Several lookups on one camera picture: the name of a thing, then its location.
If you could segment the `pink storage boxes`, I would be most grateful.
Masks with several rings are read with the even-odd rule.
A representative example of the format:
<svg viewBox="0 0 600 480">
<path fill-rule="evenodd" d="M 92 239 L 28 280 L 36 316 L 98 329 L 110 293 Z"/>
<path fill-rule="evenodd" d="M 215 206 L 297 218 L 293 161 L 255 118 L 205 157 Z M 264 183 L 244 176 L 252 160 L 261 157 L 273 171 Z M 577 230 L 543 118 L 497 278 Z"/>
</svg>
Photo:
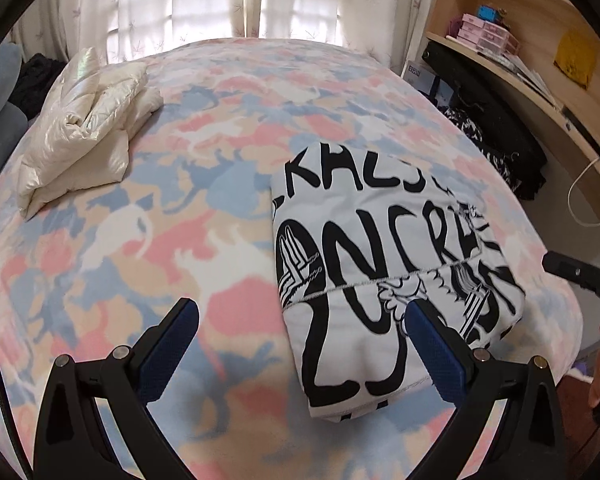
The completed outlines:
<svg viewBox="0 0 600 480">
<path fill-rule="evenodd" d="M 468 13 L 449 24 L 448 36 L 474 50 L 517 54 L 520 49 L 520 42 L 507 28 Z"/>
</svg>

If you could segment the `black clothing pile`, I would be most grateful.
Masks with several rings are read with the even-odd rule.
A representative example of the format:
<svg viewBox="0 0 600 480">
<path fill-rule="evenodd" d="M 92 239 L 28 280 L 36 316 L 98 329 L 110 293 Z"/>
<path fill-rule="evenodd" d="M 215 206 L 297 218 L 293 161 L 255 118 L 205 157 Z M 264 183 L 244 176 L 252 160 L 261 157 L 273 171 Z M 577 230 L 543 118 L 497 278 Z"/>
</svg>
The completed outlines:
<svg viewBox="0 0 600 480">
<path fill-rule="evenodd" d="M 25 62 L 8 102 L 18 107 L 29 120 L 42 110 L 47 93 L 67 65 L 37 53 Z"/>
</svg>

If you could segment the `pastel patterned bed blanket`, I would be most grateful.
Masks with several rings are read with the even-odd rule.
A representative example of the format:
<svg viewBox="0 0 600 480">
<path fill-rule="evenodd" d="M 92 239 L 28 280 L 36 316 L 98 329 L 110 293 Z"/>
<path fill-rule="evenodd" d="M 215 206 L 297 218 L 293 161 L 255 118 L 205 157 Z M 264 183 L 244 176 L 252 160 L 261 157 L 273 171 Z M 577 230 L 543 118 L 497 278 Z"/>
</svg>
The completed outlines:
<svg viewBox="0 0 600 480">
<path fill-rule="evenodd" d="M 275 284 L 270 179 L 315 142 L 400 157 L 489 219 L 526 292 L 502 359 L 540 354 L 556 376 L 580 348 L 571 288 L 478 148 L 372 58 L 301 40 L 225 39 L 156 55 L 163 107 L 134 139 L 123 181 L 63 197 L 30 220 L 18 164 L 0 177 L 0 365 L 26 450 L 53 360 L 104 358 L 182 297 L 199 334 L 150 411 L 201 479 L 402 479 L 451 409 L 422 385 L 347 424 L 309 414 Z"/>
</svg>

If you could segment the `wooden curved shelf desk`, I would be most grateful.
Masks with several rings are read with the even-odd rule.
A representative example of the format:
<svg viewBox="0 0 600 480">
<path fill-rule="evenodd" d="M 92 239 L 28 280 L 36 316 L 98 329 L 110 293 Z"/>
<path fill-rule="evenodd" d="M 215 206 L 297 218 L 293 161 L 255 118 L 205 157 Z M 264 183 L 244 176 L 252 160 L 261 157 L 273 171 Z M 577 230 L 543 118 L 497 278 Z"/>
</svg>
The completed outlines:
<svg viewBox="0 0 600 480">
<path fill-rule="evenodd" d="M 519 57 L 544 87 L 528 81 L 498 62 L 448 36 L 449 24 L 478 7 L 495 6 L 520 42 Z M 583 90 L 554 65 L 562 35 L 577 29 L 597 41 L 598 58 L 588 90 Z M 432 0 L 426 26 L 433 41 L 480 65 L 498 93 L 529 130 L 556 157 L 592 208 L 580 217 L 600 225 L 600 38 L 570 0 Z"/>
</svg>

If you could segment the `yellow paper bag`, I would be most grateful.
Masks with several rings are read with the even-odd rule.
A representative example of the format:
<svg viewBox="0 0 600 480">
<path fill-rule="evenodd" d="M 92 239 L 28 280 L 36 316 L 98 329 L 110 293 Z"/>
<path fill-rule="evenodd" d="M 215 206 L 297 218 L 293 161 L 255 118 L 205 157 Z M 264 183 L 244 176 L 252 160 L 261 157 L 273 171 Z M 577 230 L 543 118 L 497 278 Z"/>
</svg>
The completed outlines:
<svg viewBox="0 0 600 480">
<path fill-rule="evenodd" d="M 598 45 L 592 35 L 568 29 L 560 38 L 554 65 L 583 90 L 590 88 L 597 66 Z"/>
</svg>

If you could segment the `white patterned window curtain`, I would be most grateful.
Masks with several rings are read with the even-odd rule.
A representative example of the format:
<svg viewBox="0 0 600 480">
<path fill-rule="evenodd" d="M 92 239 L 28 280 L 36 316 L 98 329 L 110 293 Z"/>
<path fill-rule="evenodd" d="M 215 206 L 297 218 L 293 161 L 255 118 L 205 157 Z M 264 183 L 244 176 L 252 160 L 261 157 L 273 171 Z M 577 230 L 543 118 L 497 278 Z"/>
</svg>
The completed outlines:
<svg viewBox="0 0 600 480">
<path fill-rule="evenodd" d="M 25 58 L 107 63 L 215 38 L 304 39 L 362 52 L 399 73 L 415 57 L 431 0 L 34 0 L 8 38 Z"/>
</svg>

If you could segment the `cream puffer jacket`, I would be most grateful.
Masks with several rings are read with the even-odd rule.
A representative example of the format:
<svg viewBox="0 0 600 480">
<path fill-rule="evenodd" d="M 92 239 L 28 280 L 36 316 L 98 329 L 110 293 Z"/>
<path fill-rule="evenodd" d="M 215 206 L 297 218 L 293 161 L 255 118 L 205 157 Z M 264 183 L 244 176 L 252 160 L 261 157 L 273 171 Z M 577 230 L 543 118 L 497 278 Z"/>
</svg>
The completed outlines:
<svg viewBox="0 0 600 480">
<path fill-rule="evenodd" d="M 93 48 L 76 54 L 27 133 L 16 187 L 23 218 L 69 192 L 121 181 L 131 141 L 162 104 L 146 63 L 103 66 Z"/>
</svg>

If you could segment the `black white patterned cloth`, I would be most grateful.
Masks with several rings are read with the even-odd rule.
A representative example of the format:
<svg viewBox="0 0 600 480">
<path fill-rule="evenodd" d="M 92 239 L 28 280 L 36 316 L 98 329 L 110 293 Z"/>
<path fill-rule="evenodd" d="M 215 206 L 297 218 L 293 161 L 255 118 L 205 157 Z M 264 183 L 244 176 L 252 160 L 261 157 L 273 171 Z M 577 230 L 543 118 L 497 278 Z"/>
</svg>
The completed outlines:
<svg viewBox="0 0 600 480">
<path fill-rule="evenodd" d="M 545 184 L 546 155 L 482 67 L 433 41 L 422 60 L 434 71 L 429 101 L 471 140 L 517 198 L 534 200 Z"/>
</svg>

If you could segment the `white black graffiti print jacket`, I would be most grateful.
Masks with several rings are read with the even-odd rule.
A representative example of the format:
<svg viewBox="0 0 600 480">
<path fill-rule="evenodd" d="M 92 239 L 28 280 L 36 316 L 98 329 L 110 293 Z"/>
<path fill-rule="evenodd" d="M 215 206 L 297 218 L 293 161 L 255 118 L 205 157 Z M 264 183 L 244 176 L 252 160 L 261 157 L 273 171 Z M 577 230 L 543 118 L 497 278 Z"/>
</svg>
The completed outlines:
<svg viewBox="0 0 600 480">
<path fill-rule="evenodd" d="M 526 295 L 489 223 L 430 172 L 315 142 L 271 180 L 278 296 L 312 417 L 376 411 L 428 380 L 415 300 L 471 347 L 520 320 Z"/>
</svg>

